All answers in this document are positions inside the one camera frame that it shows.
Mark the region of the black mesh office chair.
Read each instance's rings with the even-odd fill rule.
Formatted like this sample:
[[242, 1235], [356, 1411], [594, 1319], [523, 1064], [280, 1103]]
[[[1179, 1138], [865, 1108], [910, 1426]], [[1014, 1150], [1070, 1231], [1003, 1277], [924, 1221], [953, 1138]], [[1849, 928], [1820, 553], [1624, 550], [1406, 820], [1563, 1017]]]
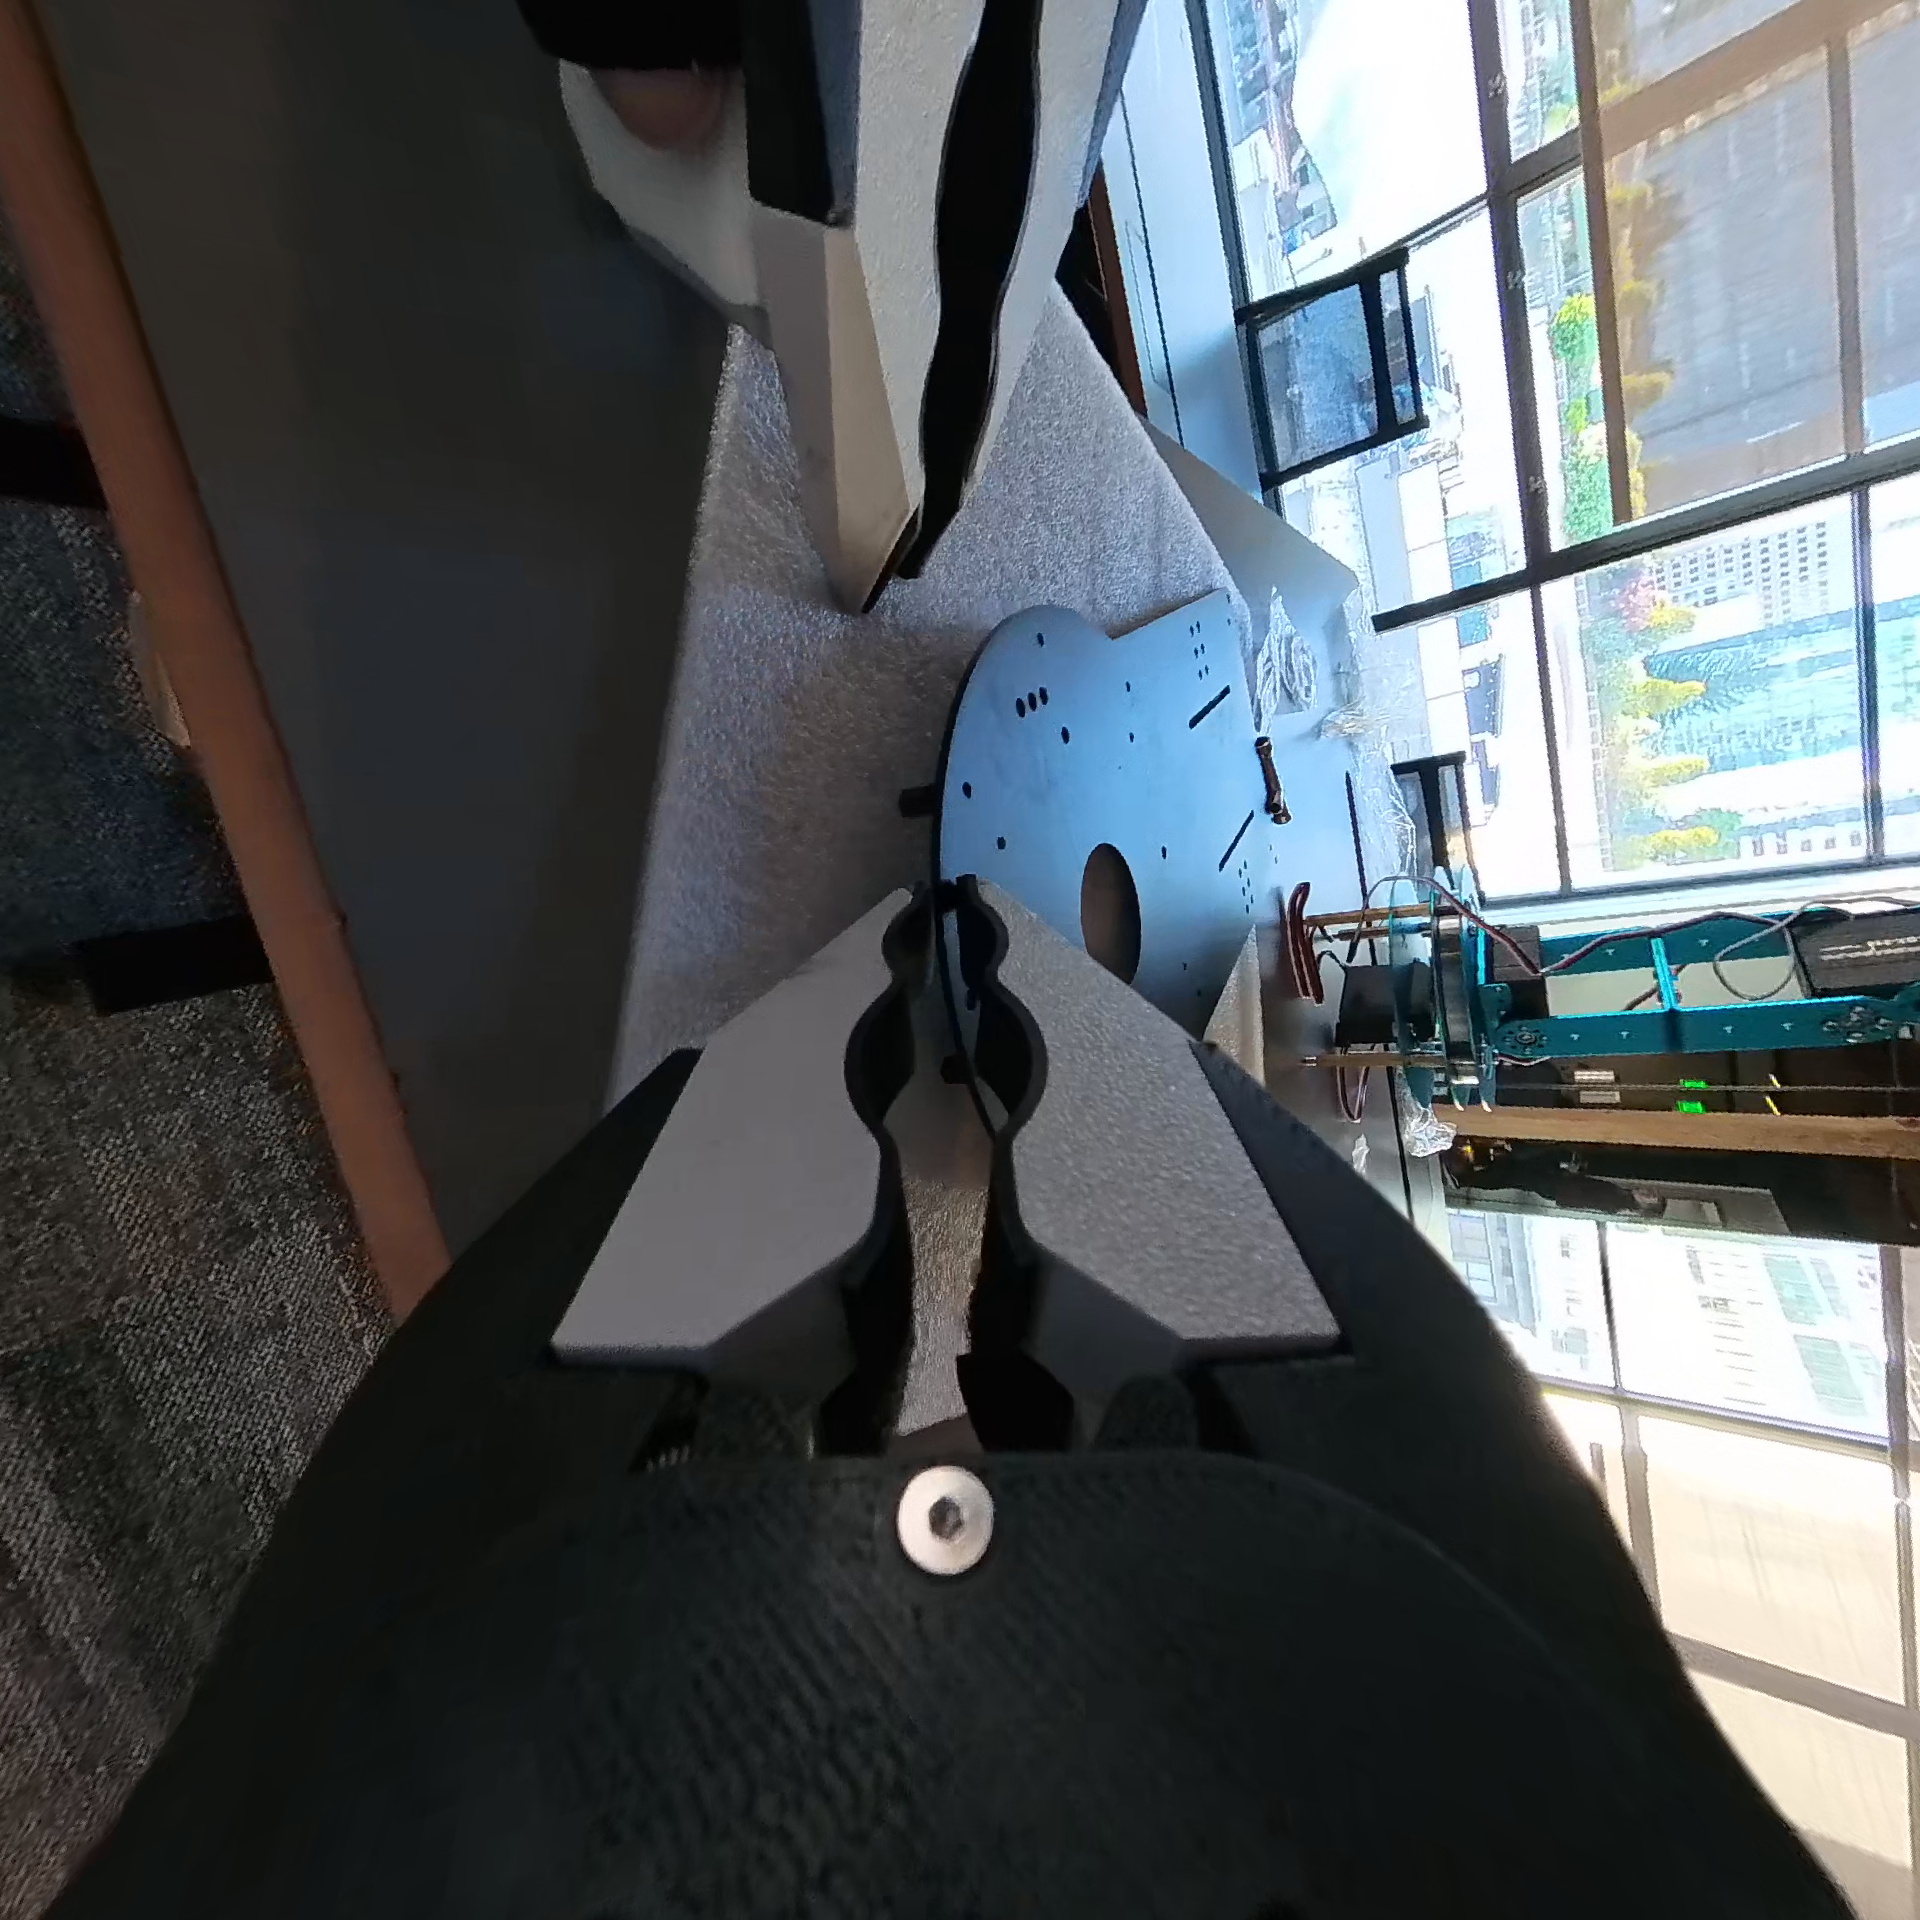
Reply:
[[1478, 900], [1472, 759], [1465, 750], [1405, 759], [1392, 765], [1391, 777], [1410, 833], [1402, 875]]
[[1237, 308], [1261, 490], [1428, 431], [1408, 246]]

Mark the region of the group of clear screw bags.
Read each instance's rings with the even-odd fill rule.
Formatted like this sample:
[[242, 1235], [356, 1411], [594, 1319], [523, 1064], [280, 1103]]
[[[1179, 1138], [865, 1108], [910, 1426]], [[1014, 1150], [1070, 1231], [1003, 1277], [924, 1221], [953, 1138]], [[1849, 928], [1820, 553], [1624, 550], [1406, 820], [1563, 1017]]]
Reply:
[[[1306, 713], [1321, 704], [1318, 657], [1287, 608], [1280, 587], [1266, 588], [1265, 603], [1250, 603], [1263, 613], [1263, 631], [1253, 650], [1253, 713], [1256, 732], [1273, 736], [1276, 724], [1293, 713]], [[1383, 1081], [1391, 1088], [1399, 1137], [1414, 1160], [1439, 1159], [1457, 1141], [1452, 1123], [1434, 1114], [1430, 1096], [1414, 1086], [1410, 1068], [1360, 1068], [1348, 1079], [1336, 1079], [1336, 1092], [1355, 1094], [1356, 1108], [1365, 1108], [1359, 1082]]]

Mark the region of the clear plastic film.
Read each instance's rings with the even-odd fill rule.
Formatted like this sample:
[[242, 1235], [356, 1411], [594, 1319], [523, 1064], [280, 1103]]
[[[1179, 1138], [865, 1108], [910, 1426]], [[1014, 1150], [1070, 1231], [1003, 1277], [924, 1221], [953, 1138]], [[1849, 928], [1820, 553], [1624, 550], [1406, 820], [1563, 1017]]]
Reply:
[[1414, 667], [1381, 636], [1365, 588], [1352, 588], [1325, 626], [1328, 690], [1321, 697], [1317, 732], [1348, 754], [1355, 788], [1359, 865], [1369, 905], [1391, 900], [1416, 877], [1419, 807], [1402, 796], [1394, 762], [1408, 759], [1405, 724], [1413, 709]]

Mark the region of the grey desk with wood edge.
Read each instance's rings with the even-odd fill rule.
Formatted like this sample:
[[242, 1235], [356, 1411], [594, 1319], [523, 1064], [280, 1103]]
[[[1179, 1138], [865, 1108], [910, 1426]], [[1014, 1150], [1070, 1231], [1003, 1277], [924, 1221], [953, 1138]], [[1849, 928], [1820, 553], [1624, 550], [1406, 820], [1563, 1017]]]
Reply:
[[1193, 10], [1151, 3], [1089, 169], [1121, 385], [1164, 439], [1253, 499], [1263, 463]]

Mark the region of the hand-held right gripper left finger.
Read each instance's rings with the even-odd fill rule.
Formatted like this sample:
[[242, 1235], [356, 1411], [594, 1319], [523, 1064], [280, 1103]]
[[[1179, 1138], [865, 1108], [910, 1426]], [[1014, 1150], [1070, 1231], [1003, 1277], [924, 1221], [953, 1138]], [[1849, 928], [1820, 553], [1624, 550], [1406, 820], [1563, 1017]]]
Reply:
[[914, 1255], [890, 1114], [934, 933], [889, 894], [698, 1052], [553, 1332], [572, 1366], [682, 1373], [878, 1449], [900, 1415]]

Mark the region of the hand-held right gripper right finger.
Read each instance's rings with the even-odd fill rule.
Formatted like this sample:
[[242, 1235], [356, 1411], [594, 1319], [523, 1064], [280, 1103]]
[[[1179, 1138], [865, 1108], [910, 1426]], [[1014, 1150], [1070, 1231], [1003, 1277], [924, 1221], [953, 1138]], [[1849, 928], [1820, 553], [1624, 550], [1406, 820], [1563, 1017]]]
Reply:
[[985, 1449], [1073, 1449], [1136, 1380], [1323, 1361], [1340, 1327], [1223, 1103], [1273, 1103], [996, 882], [957, 882], [957, 1047], [989, 1137], [957, 1376]]

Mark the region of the black desk foot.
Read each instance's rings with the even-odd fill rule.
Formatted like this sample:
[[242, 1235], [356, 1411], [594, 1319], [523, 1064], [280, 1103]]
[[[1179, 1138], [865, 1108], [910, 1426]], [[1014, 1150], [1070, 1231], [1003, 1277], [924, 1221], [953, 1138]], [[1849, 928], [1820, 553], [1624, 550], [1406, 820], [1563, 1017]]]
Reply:
[[69, 950], [71, 969], [101, 1017], [123, 1017], [274, 982], [248, 915], [101, 934]]
[[60, 420], [0, 419], [0, 494], [9, 503], [107, 514], [84, 436]]

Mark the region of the white foam sheet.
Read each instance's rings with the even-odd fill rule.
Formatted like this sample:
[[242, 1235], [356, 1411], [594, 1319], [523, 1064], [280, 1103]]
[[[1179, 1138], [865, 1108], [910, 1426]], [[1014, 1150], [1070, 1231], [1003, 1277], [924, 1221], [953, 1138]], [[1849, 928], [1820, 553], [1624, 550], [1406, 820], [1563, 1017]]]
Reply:
[[805, 533], [781, 375], [743, 328], [723, 360], [687, 574], [613, 1092], [702, 1044], [858, 911], [928, 870], [899, 791], [931, 779], [963, 672], [1012, 613], [1128, 636], [1227, 596], [1246, 686], [1271, 588], [1221, 543], [1255, 503], [1134, 417], [1064, 296], [1045, 310], [954, 549], [873, 615], [842, 613]]

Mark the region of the black metal base plate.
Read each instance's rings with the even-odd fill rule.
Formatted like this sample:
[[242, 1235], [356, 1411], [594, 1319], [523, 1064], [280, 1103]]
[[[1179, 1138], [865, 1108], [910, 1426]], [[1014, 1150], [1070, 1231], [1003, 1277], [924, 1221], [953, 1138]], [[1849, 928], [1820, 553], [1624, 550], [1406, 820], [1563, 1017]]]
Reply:
[[1064, 607], [1003, 621], [954, 697], [933, 782], [936, 963], [953, 1044], [980, 1011], [958, 889], [996, 885], [1075, 947], [1093, 859], [1117, 859], [1130, 987], [1200, 1039], [1263, 916], [1276, 825], [1224, 588], [1111, 636]]

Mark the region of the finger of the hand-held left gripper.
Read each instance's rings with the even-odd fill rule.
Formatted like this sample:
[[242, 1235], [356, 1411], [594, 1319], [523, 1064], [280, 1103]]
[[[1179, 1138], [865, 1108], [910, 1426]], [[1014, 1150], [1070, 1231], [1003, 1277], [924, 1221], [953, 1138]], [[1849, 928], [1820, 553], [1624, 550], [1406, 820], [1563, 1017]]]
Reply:
[[1035, 344], [1139, 35], [1142, 5], [986, 3], [934, 201], [939, 325], [924, 494], [897, 566], [921, 579], [989, 463]]
[[931, 483], [948, 130], [980, 3], [751, 3], [751, 242], [800, 507], [833, 599], [867, 613]]

